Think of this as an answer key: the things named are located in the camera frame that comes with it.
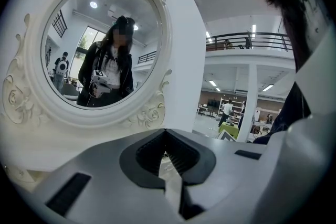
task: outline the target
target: round mirror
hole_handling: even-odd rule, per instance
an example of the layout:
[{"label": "round mirror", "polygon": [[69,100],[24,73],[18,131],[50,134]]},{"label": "round mirror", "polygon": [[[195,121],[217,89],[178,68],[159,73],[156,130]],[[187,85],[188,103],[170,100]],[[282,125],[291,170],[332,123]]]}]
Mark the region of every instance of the round mirror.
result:
[{"label": "round mirror", "polygon": [[44,32],[55,94],[80,108],[115,105],[143,85],[161,48],[153,0],[63,0]]}]

